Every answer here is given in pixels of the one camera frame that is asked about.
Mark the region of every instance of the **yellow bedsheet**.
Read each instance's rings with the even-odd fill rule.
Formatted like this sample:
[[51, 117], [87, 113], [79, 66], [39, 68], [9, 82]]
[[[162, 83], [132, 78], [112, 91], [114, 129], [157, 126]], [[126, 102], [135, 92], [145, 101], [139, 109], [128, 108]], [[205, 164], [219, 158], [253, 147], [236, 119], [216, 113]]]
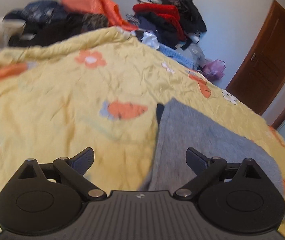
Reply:
[[26, 158], [49, 163], [86, 147], [95, 151], [86, 178], [107, 192], [136, 190], [153, 159], [156, 105], [172, 97], [261, 146], [285, 180], [285, 143], [264, 119], [129, 33], [0, 51], [0, 68], [15, 63], [32, 67], [0, 80], [0, 190]]

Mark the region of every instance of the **folded gray cloth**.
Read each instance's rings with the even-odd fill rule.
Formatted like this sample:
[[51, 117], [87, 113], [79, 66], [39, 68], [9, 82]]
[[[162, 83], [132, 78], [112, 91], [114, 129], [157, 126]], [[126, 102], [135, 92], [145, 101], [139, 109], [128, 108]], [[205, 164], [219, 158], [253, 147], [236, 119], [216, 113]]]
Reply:
[[284, 195], [279, 167], [260, 146], [176, 99], [165, 105], [153, 169], [141, 189], [169, 190], [173, 193], [193, 179], [196, 175], [186, 164], [185, 154], [189, 147], [208, 158], [219, 156], [229, 163], [241, 163], [244, 158], [253, 158]]

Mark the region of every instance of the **door panel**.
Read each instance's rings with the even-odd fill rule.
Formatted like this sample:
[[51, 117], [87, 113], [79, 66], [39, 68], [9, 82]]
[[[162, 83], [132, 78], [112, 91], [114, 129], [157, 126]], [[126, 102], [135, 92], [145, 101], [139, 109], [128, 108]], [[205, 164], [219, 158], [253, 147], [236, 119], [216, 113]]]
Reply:
[[262, 114], [284, 82], [285, 9], [274, 1], [254, 45], [226, 90]]

